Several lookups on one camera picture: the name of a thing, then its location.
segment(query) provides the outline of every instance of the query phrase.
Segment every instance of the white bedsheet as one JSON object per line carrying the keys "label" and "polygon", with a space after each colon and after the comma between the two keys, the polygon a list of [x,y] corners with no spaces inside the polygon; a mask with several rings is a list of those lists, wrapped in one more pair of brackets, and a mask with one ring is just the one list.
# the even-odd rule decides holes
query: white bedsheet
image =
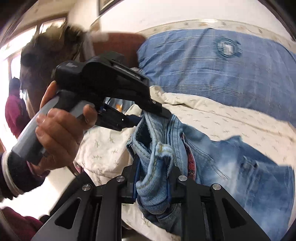
{"label": "white bedsheet", "polygon": [[[175,114],[183,123],[191,125],[212,140],[241,135],[242,140],[268,156],[278,165],[296,167],[296,130],[287,122],[245,108],[229,107],[213,100],[185,94],[164,93],[160,87],[150,88],[151,98]],[[127,115],[140,115],[133,105]],[[105,184],[121,174],[132,163],[125,143],[135,127],[121,132],[96,127],[84,137],[75,161],[80,164],[96,185]],[[296,205],[290,224],[296,217]],[[137,204],[122,205],[122,220],[150,240],[179,240],[145,219]]]}

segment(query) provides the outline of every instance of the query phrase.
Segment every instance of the red fabric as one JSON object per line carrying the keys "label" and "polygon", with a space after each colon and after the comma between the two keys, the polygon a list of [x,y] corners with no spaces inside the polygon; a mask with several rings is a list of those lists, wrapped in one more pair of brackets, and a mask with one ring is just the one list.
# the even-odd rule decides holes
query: red fabric
{"label": "red fabric", "polygon": [[41,221],[33,217],[23,217],[12,210],[10,207],[2,209],[2,212],[14,233],[21,241],[30,241],[43,225]]}
{"label": "red fabric", "polygon": [[20,92],[15,91],[8,96],[5,105],[5,118],[11,132],[18,137],[22,130],[29,123],[30,118],[23,99],[20,99]]}
{"label": "red fabric", "polygon": [[185,142],[185,135],[184,133],[181,135],[181,139],[183,141],[185,150],[186,150],[186,154],[188,157],[188,177],[192,180],[195,181],[196,179],[196,163],[195,163],[195,159],[194,156],[191,152],[191,148],[190,146],[188,146],[188,144]]}

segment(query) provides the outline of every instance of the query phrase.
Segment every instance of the dark hair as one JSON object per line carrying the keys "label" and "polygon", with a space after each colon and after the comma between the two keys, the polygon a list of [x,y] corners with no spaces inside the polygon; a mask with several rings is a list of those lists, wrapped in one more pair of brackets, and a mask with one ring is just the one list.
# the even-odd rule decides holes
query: dark hair
{"label": "dark hair", "polygon": [[18,78],[12,78],[9,81],[9,93],[11,93],[13,90],[19,90],[20,89],[20,80]]}

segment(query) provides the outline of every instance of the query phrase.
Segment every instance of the man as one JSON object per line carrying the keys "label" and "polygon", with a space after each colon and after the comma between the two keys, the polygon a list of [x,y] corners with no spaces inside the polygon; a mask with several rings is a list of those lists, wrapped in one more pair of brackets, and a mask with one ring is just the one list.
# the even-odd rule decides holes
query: man
{"label": "man", "polygon": [[26,104],[20,98],[20,80],[18,78],[12,78],[9,81],[9,96],[5,105],[5,118],[16,138],[19,137],[30,121]]}
{"label": "man", "polygon": [[[57,91],[56,82],[52,82],[41,101],[42,108]],[[0,201],[3,198],[13,199],[18,195],[40,186],[50,170],[70,165],[78,152],[85,130],[95,122],[96,111],[86,105],[83,108],[84,120],[78,120],[70,113],[52,108],[47,115],[37,117],[38,127],[35,130],[39,142],[50,154],[42,158],[39,165],[29,162],[13,161],[4,153],[0,165]],[[42,222],[32,217],[22,217],[11,208],[0,211],[1,241],[30,241]]]}

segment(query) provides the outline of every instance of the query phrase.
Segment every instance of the window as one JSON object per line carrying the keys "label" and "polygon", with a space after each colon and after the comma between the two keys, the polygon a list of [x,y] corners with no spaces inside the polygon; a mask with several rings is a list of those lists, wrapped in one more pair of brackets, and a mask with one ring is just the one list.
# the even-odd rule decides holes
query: window
{"label": "window", "polygon": [[18,55],[11,61],[11,77],[20,78],[20,57],[21,55]]}
{"label": "window", "polygon": [[43,24],[41,24],[40,29],[39,29],[39,33],[44,33],[51,25],[60,27],[62,26],[62,24],[65,22],[65,18],[61,18],[61,19],[57,19],[54,21],[48,21],[45,22]]}
{"label": "window", "polygon": [[16,138],[11,133],[5,119],[5,104],[8,97],[8,60],[0,61],[1,88],[0,88],[0,138],[7,151],[16,144]]}
{"label": "window", "polygon": [[36,33],[37,26],[27,30],[26,32],[16,36],[12,40],[9,41],[4,47],[1,48],[0,51],[0,61],[5,60],[10,55],[14,54],[15,52],[19,52],[22,50],[23,47],[26,46],[28,42],[31,41],[34,34]]}

